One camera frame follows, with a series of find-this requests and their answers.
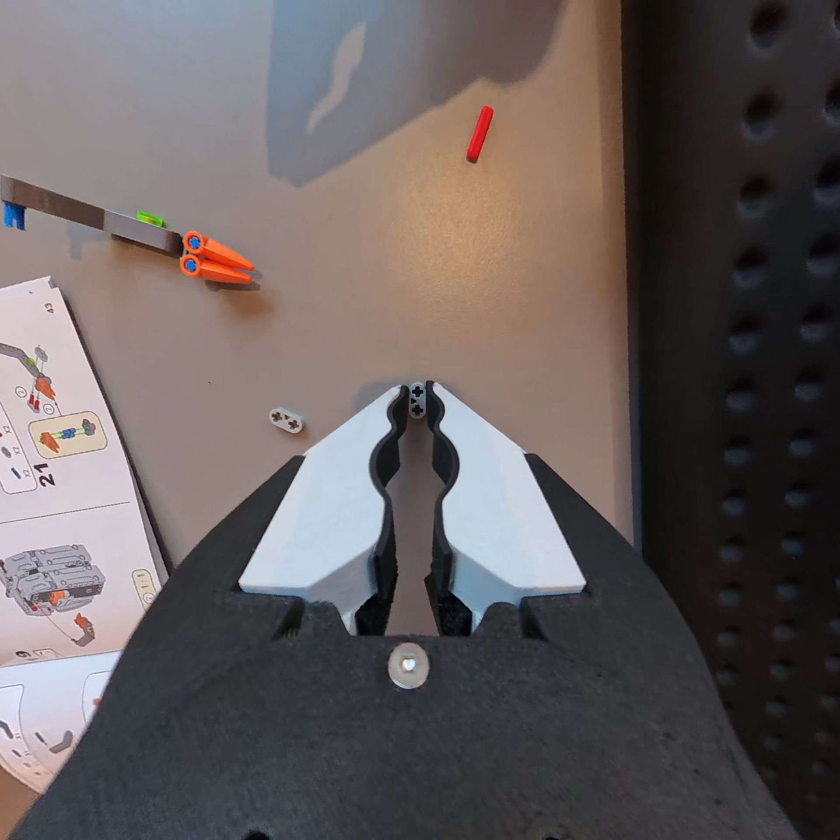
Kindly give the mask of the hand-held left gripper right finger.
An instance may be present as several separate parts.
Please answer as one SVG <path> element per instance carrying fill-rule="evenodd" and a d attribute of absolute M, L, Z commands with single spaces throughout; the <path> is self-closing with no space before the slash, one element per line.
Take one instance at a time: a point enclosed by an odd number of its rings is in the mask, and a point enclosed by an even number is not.
<path fill-rule="evenodd" d="M 585 577 L 529 455 L 453 393 L 426 383 L 434 505 L 425 585 L 442 636 L 468 636 L 495 604 L 578 595 Z"/>

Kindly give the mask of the small red axle pin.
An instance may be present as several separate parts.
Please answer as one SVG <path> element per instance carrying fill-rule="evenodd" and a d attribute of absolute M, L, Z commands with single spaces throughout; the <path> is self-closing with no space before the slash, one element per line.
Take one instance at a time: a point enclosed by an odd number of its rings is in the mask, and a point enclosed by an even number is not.
<path fill-rule="evenodd" d="M 465 154 L 468 163 L 474 164 L 478 162 L 493 116 L 494 109 L 491 106 L 483 106 L 479 111 L 476 125 Z"/>

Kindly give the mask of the open white instruction booklet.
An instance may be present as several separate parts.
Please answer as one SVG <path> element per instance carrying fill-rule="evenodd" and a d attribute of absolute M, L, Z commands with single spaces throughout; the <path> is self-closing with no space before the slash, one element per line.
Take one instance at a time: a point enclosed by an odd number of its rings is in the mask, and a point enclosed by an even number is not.
<path fill-rule="evenodd" d="M 1 758 L 42 794 L 168 573 L 62 292 L 1 292 Z"/>

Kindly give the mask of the grey desk with wooden edge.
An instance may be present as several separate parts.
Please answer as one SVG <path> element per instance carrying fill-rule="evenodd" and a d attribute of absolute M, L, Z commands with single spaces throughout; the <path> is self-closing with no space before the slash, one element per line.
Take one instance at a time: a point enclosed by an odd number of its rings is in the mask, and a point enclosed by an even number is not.
<path fill-rule="evenodd" d="M 427 378 L 634 541 L 626 5 L 2 2 L 2 173 L 256 264 L 228 290 L 42 213 L 2 228 L 2 285 L 69 298 L 169 561 Z"/>

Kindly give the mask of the black perforated panel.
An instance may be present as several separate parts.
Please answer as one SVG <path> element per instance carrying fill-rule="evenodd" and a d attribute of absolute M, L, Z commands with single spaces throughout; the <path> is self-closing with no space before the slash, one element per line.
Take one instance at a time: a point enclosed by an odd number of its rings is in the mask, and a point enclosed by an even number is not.
<path fill-rule="evenodd" d="M 838 838 L 838 1 L 627 2 L 640 536 L 803 838 Z"/>

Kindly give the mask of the grey beam with orange claws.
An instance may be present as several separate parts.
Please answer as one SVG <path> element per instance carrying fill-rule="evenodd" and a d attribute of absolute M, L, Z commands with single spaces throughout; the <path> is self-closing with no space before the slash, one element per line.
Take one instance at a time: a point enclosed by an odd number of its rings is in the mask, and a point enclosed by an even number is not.
<path fill-rule="evenodd" d="M 150 215 L 127 216 L 1 176 L 3 223 L 25 230 L 27 211 L 63 219 L 133 245 L 177 259 L 183 274 L 216 284 L 249 285 L 255 265 L 246 257 L 195 230 L 179 234 Z"/>

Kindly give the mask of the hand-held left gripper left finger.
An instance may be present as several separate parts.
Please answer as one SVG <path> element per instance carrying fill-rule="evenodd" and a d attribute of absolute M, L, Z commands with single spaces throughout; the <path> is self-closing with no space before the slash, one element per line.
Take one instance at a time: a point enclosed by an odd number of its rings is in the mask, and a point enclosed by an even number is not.
<path fill-rule="evenodd" d="M 402 435 L 399 385 L 311 447 L 239 588 L 328 602 L 350 634 L 384 635 L 398 575 L 387 486 Z"/>

